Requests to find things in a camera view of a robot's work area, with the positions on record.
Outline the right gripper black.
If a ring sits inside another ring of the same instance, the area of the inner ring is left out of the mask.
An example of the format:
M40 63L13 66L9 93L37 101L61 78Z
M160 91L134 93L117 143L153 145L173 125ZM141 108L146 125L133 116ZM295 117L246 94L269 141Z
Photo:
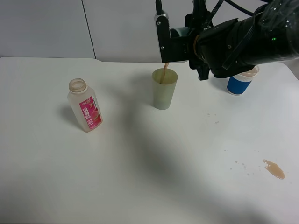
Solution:
M216 78L227 78L232 72L222 67L229 52L227 37L238 20L229 20L213 27L213 11L205 0L193 0L192 13L185 16L186 39L193 39L194 54L189 67L196 70L200 81L208 80L211 72Z

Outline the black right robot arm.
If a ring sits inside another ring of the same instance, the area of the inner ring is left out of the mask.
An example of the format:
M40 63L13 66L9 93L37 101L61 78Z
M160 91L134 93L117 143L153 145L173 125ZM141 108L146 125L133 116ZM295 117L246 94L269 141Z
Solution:
M199 80L227 78L256 65L299 57L299 2L267 0L245 20L216 26L212 18L223 2L209 12L205 1L194 1L189 23L189 67Z

